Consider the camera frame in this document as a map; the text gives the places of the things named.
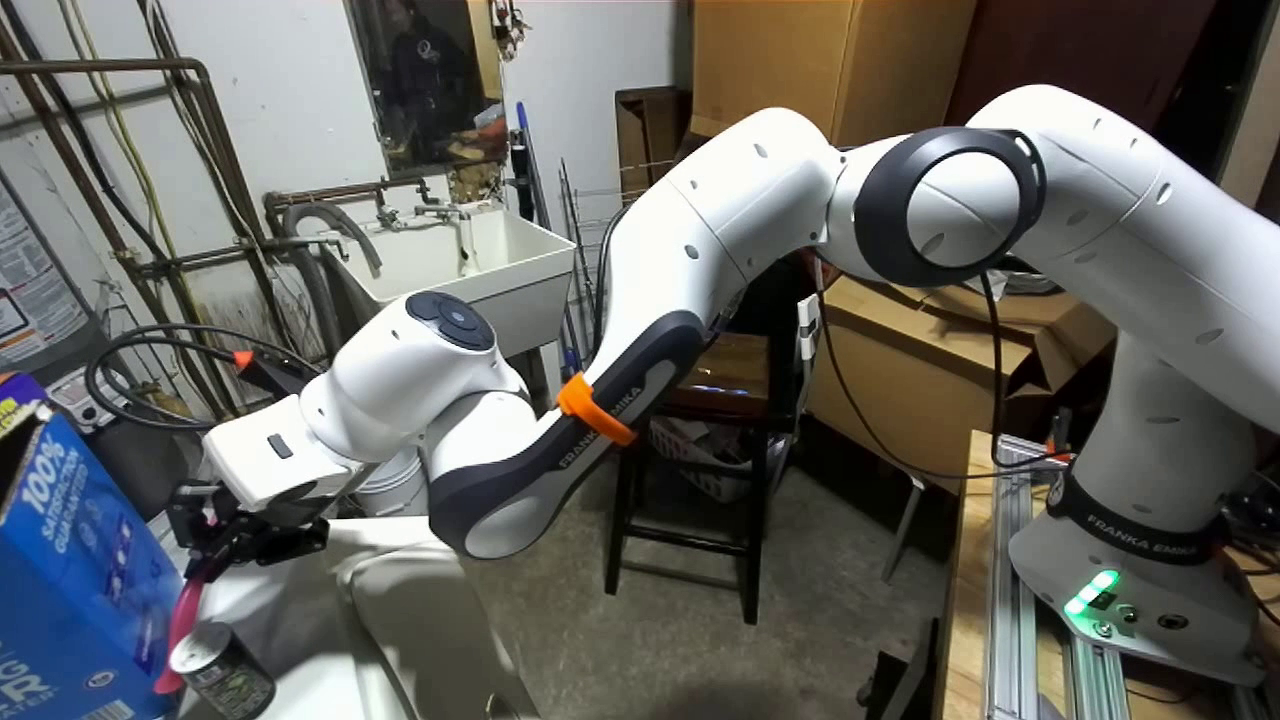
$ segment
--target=chair backrest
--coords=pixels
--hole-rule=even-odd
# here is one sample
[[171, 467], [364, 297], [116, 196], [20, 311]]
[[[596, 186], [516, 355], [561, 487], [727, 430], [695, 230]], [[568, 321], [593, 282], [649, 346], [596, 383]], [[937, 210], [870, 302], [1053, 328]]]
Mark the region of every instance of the chair backrest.
[[818, 339], [818, 282], [807, 255], [790, 255], [756, 277], [727, 321], [733, 333], [770, 336], [770, 414], [796, 422], [807, 389], [811, 339]]

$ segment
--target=wooden table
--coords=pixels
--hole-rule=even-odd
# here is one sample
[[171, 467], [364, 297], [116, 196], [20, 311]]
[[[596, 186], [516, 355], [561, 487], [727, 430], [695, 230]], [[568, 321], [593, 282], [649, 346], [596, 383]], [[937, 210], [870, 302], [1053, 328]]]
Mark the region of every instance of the wooden table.
[[[993, 436], [973, 430], [968, 471], [993, 471]], [[940, 645], [940, 710], [947, 720], [986, 720], [988, 691], [988, 570], [993, 570], [993, 487], [997, 480], [968, 480], [958, 526], [958, 555], [947, 578], [947, 625]], [[1280, 612], [1280, 578], [1257, 578], [1262, 594], [1271, 594]], [[1039, 612], [1039, 697], [1067, 715], [1067, 662], [1055, 617]], [[1264, 625], [1267, 675], [1280, 669], [1280, 630]], [[1222, 683], [1183, 675], [1172, 669], [1125, 659], [1128, 715], [1138, 720], [1222, 720], [1233, 715], [1233, 697]]]

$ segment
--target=chair leg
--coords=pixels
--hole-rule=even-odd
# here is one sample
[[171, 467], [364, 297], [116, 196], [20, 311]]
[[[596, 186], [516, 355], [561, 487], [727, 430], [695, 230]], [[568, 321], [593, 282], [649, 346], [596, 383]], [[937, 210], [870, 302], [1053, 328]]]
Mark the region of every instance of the chair leg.
[[645, 467], [637, 467], [637, 447], [619, 457], [615, 487], [613, 487], [613, 517], [610, 517], [610, 553], [606, 553], [606, 590], [615, 594], [625, 548], [627, 548], [627, 518], [637, 502], [637, 480]]
[[766, 531], [770, 531], [770, 496], [771, 496], [771, 464], [770, 464], [770, 436], [756, 442], [752, 460], [752, 490], [747, 490], [747, 539], [740, 555], [740, 594], [744, 594], [744, 618], [756, 625], [759, 612], [759, 555], [766, 555]]
[[909, 548], [909, 531], [911, 531], [911, 518], [917, 518], [917, 508], [919, 508], [924, 487], [929, 487], [929, 483], [924, 483], [919, 476], [911, 476], [911, 496], [909, 496], [903, 517], [897, 518], [894, 553], [889, 553], [889, 560], [885, 560], [885, 567], [879, 567], [879, 578], [894, 577], [897, 560], [899, 560], [903, 548]]

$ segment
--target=green light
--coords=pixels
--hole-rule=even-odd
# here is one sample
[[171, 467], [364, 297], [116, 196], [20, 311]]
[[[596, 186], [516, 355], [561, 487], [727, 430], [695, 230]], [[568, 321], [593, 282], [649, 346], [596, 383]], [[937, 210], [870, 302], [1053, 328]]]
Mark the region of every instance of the green light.
[[1099, 585], [1099, 589], [1117, 589], [1119, 585], [1119, 570], [1117, 567], [1104, 567], [1104, 570], [1095, 570], [1095, 578], [1094, 585]]
[[1099, 590], [1117, 589], [1117, 585], [1119, 585], [1119, 570], [1117, 570], [1117, 567], [1095, 570], [1095, 577], [1066, 604], [1066, 612], [1067, 612], [1067, 617], [1084, 617], [1087, 604], [1094, 604]]

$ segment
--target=blue package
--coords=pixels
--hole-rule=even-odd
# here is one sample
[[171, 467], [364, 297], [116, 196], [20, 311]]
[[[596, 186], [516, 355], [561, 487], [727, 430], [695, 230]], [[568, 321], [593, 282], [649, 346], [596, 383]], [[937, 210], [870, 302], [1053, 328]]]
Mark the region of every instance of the blue package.
[[40, 404], [48, 398], [43, 389], [25, 374], [25, 370], [0, 370], [0, 398], [12, 398], [12, 404]]
[[77, 422], [16, 414], [0, 436], [0, 720], [161, 715], [175, 567]]

